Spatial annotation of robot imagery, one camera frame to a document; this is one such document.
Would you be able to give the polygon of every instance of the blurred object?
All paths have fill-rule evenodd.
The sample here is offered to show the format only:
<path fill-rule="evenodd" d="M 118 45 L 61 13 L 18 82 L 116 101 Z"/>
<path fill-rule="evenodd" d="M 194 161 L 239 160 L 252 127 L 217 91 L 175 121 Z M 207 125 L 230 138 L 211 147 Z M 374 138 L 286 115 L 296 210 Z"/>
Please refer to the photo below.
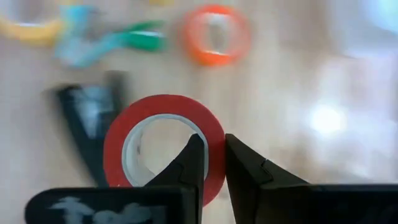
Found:
<path fill-rule="evenodd" d="M 153 5 L 164 6 L 164 5 L 173 4 L 174 0 L 149 0 L 149 3 Z"/>
<path fill-rule="evenodd" d="M 366 2 L 370 20 L 378 27 L 398 34 L 398 1 L 367 0 Z"/>
<path fill-rule="evenodd" d="M 246 53 L 250 43 L 244 18 L 230 7 L 215 4 L 191 12 L 183 36 L 189 54 L 209 66 L 235 61 Z"/>
<path fill-rule="evenodd" d="M 19 11 L 13 9 L 18 1 L 5 0 L 2 3 L 9 3 L 6 7 L 3 7 L 4 10 L 10 11 Z M 59 0 L 55 1 L 61 5 L 69 5 L 74 0 Z M 6 36 L 18 39 L 24 42 L 28 42 L 30 44 L 35 44 L 39 46 L 48 46 L 54 43 L 54 40 L 57 38 L 58 33 L 63 29 L 63 22 L 59 19 L 52 19 L 48 22 L 21 22 L 18 21 L 22 15 L 18 15 L 18 12 L 7 12 L 8 16 L 1 15 L 0 16 L 0 32 L 4 33 Z M 16 20 L 12 20 L 10 18 L 10 14 L 13 14 L 12 17 Z"/>
<path fill-rule="evenodd" d="M 391 12 L 385 10 L 387 1 L 328 0 L 326 10 L 334 46 L 352 57 L 375 57 L 398 50 L 397 3 Z"/>
<path fill-rule="evenodd" d="M 56 90 L 78 152 L 99 187 L 108 186 L 103 171 L 104 138 L 123 107 L 119 97 L 123 98 L 125 73 L 112 71 L 107 76 L 107 86 L 66 85 Z"/>
<path fill-rule="evenodd" d="M 104 54 L 122 47 L 132 47 L 146 51 L 162 50 L 165 38 L 160 32 L 149 31 L 162 26 L 160 21 L 147 21 L 134 24 L 119 32 L 111 32 L 90 40 L 87 35 L 96 20 L 95 9 L 90 6 L 66 7 L 63 15 L 68 24 L 55 51 L 67 65 L 75 68 L 88 67 Z"/>

